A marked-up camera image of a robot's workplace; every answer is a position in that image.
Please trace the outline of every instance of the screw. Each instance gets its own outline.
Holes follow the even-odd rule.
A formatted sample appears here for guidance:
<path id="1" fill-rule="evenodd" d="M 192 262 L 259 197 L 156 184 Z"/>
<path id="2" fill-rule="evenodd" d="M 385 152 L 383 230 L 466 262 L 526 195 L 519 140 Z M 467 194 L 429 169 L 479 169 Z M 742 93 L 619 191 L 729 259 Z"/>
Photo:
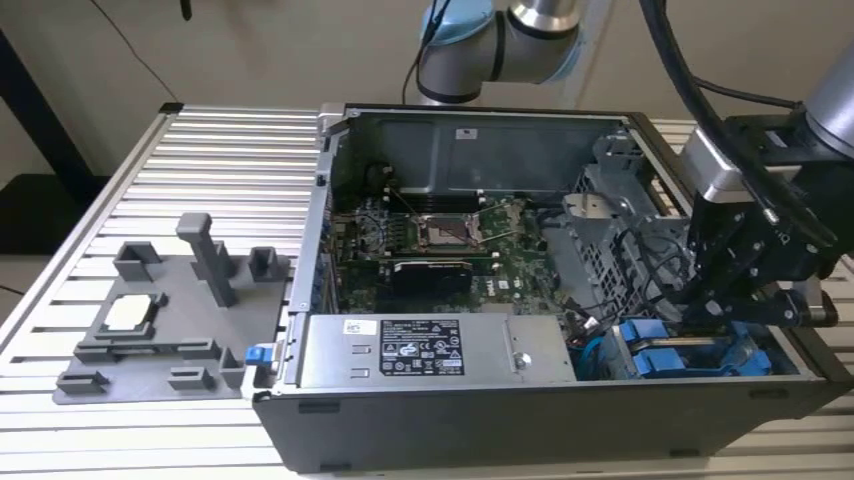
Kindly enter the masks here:
<path id="1" fill-rule="evenodd" d="M 712 313 L 716 317 L 720 317 L 721 314 L 724 313 L 721 310 L 721 305 L 714 300 L 710 300 L 706 303 L 706 311 Z"/>

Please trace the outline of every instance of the sticker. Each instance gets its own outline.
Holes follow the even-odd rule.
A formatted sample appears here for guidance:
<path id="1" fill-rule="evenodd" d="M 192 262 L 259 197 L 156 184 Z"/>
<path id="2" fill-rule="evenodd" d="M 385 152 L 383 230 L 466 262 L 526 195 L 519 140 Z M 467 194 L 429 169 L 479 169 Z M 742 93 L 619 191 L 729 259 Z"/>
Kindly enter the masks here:
<path id="1" fill-rule="evenodd" d="M 458 128 L 457 129 L 457 139 L 458 140 L 477 140 L 478 139 L 478 129 L 477 128 Z"/>
<path id="2" fill-rule="evenodd" d="M 345 320 L 345 335 L 377 335 L 377 320 Z"/>
<path id="3" fill-rule="evenodd" d="M 459 320 L 382 320 L 381 323 L 383 375 L 466 374 Z"/>

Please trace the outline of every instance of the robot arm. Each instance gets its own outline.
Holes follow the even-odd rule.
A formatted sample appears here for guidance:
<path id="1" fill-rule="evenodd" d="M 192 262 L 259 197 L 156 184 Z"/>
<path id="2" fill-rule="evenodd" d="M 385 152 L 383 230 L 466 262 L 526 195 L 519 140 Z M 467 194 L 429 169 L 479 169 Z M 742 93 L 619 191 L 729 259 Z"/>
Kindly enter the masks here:
<path id="1" fill-rule="evenodd" d="M 483 82 L 543 83 L 575 64 L 582 35 L 575 0 L 515 0 L 495 12 L 491 0 L 451 1 L 425 14 L 435 28 L 417 77 L 426 104 L 461 105 L 481 96 Z"/>

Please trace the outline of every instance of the computer chassis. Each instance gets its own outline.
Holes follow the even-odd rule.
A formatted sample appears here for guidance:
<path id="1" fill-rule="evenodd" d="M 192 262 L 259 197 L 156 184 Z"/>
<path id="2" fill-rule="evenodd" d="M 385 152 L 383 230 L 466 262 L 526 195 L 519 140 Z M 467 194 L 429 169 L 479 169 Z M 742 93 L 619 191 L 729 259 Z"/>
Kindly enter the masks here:
<path id="1" fill-rule="evenodd" d="M 701 335 L 653 302 L 692 268 L 693 187 L 643 115 L 338 105 L 321 129 L 287 340 L 254 379 L 290 469 L 710 456 L 852 388 L 813 329 Z M 349 290 L 358 266 L 377 285 Z"/>

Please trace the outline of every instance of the white label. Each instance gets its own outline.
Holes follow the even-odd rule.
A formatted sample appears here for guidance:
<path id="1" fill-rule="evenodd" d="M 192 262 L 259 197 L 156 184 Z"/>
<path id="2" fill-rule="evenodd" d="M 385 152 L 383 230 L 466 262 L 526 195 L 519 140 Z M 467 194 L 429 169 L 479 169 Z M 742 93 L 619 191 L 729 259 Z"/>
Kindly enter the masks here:
<path id="1" fill-rule="evenodd" d="M 375 320 L 345 320 L 345 335 L 377 335 Z"/>
<path id="2" fill-rule="evenodd" d="M 477 140 L 478 139 L 478 129 L 477 128 L 458 128 L 457 129 L 457 139 L 458 140 Z"/>
<path id="3" fill-rule="evenodd" d="M 599 321 L 595 318 L 590 317 L 585 322 L 585 330 L 590 331 L 595 329 L 598 326 L 599 326 Z"/>

